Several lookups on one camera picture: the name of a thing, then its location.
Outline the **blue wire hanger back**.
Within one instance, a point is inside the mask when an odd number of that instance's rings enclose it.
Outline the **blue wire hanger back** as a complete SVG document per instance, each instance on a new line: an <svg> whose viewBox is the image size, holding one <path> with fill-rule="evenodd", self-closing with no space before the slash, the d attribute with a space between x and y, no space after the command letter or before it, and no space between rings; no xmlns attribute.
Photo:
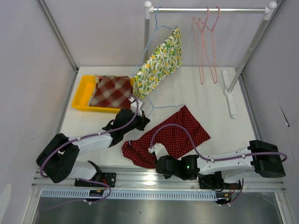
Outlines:
<svg viewBox="0 0 299 224"><path fill-rule="evenodd" d="M129 101L131 102L131 105L136 101L135 99L135 95L134 94L131 94L130 97L128 98ZM168 108L179 108L179 107L182 107L182 106L185 106L185 104L179 104L179 105L166 105L166 106L155 106L151 97L147 96L145 98L145 100L147 102L149 102L150 104L150 111L148 113L145 114L145 116L147 118L149 118L151 116L151 114L156 110L156 109L168 109ZM138 115L141 115L141 110L142 108L144 107L145 105L145 102L144 100L140 99L140 103L138 104L139 107L138 107Z"/></svg>

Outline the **blue wire hanger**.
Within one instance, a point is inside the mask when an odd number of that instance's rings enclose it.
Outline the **blue wire hanger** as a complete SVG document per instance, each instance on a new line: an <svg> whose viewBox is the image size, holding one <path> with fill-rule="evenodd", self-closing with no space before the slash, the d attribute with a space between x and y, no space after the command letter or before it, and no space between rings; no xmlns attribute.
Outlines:
<svg viewBox="0 0 299 224"><path fill-rule="evenodd" d="M135 95L134 94L131 94L130 97L128 98L129 101L131 102L131 105L136 101L135 99ZM168 109L168 108L179 108L179 107L182 107L182 106L185 106L185 104L179 104L179 105L166 105L166 106L155 106L151 97L147 96L145 98L145 100L147 102L149 102L150 104L150 111L148 113L145 114L145 116L147 118L149 118L151 116L151 114L156 110L156 109ZM139 107L138 107L138 115L141 115L141 110L142 108L144 107L145 105L145 102L144 100L140 99L140 103L138 104Z"/></svg>
<svg viewBox="0 0 299 224"><path fill-rule="evenodd" d="M154 32L152 33L152 35L150 35L150 11L153 9L153 14L154 14L154 19L155 19L155 29ZM135 66L133 73L132 73L132 77L135 76L135 74L137 73L137 70L145 63L145 61L149 58L149 49L150 49L150 45L152 43L152 40L155 39L157 33L161 30L161 29L168 29L170 31L173 31L177 28L177 25L175 26L166 26L166 25L159 25L158 22L158 14L162 13L161 9L162 6L159 6L158 8L154 8L153 6L151 7L145 7L145 13L147 13L147 10L149 11L149 13L145 16L145 25L144 25L144 50L143 50L143 54L141 56L140 62Z"/></svg>

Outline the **lemon print skirt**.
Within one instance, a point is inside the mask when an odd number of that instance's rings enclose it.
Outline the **lemon print skirt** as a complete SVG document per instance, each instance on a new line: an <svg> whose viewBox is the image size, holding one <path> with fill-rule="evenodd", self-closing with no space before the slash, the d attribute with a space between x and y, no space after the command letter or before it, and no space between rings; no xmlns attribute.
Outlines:
<svg viewBox="0 0 299 224"><path fill-rule="evenodd" d="M182 65L181 33L178 28L158 45L134 75L133 94L145 98L168 75Z"/></svg>

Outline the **blue wire hanger front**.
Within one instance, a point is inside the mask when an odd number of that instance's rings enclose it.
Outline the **blue wire hanger front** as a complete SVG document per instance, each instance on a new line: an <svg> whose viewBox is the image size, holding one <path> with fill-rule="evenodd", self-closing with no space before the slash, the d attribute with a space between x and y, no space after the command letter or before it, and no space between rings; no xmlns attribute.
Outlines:
<svg viewBox="0 0 299 224"><path fill-rule="evenodd" d="M150 11L153 9L153 14L154 14L154 19L155 19L155 29L154 32L152 33L152 35L150 35ZM151 7L145 7L145 13L147 13L147 10L149 11L149 13L145 16L145 25L144 25L144 50L143 50L143 54L141 56L140 62L135 66L133 73L132 73L132 77L135 76L135 74L137 73L137 70L145 63L145 61L149 58L149 49L150 49L150 45L152 43L152 40L155 39L157 33L161 30L161 29L168 29L170 31L173 31L177 28L177 25L175 26L166 26L166 25L159 25L158 22L158 14L162 13L161 9L162 6L159 6L158 8L154 8L153 6Z"/></svg>

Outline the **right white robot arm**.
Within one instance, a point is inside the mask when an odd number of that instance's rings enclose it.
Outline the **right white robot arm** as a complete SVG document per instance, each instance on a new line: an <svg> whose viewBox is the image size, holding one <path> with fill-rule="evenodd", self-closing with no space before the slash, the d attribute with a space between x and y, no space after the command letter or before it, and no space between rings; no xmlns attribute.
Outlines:
<svg viewBox="0 0 299 224"><path fill-rule="evenodd" d="M240 189L238 181L246 177L282 178L287 159L276 145L252 140L249 146L231 153L214 156L199 154L176 159L166 147L156 143L149 149L156 156L156 172L165 179L176 176L183 181L198 180L201 189L222 190L233 185Z"/></svg>

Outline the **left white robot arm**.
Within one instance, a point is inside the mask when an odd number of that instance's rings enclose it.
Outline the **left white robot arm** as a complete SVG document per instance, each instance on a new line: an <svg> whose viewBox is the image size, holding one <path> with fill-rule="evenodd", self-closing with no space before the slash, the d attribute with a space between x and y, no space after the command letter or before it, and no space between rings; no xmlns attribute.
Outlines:
<svg viewBox="0 0 299 224"><path fill-rule="evenodd" d="M121 109L98 133L76 138L58 133L36 159L40 175L50 178L53 183L73 178L76 187L101 186L104 179L101 168L93 161L78 161L77 158L94 150L115 146L125 134L134 129L143 131L149 122L144 111Z"/></svg>

